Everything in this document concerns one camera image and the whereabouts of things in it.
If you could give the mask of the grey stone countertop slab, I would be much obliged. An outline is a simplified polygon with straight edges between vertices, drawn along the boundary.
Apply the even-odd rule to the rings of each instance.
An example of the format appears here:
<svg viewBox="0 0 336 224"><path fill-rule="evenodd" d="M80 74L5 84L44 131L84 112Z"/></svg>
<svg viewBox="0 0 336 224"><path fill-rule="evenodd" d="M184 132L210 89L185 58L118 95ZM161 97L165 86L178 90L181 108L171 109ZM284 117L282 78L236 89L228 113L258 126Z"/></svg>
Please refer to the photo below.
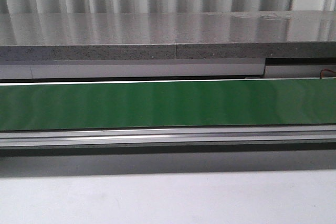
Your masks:
<svg viewBox="0 0 336 224"><path fill-rule="evenodd" d="M335 58L335 12L2 14L1 61Z"/></svg>

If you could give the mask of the green conveyor belt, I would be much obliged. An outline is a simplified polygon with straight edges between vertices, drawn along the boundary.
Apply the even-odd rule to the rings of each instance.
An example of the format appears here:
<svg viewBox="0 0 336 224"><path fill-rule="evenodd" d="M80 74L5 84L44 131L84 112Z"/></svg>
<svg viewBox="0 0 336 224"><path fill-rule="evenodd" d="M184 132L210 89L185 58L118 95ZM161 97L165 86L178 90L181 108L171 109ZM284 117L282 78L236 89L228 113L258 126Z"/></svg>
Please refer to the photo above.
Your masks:
<svg viewBox="0 0 336 224"><path fill-rule="evenodd" d="M335 79L6 83L1 130L335 123Z"/></svg>

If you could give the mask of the aluminium conveyor frame rail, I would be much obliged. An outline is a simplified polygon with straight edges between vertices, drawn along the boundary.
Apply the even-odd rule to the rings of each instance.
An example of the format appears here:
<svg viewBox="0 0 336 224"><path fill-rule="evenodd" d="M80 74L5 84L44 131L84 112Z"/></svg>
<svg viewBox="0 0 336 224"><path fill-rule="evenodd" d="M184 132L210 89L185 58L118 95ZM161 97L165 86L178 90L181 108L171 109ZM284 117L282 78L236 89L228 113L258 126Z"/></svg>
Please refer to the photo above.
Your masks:
<svg viewBox="0 0 336 224"><path fill-rule="evenodd" d="M335 125L181 127L2 132L1 147L94 144L335 141Z"/></svg>

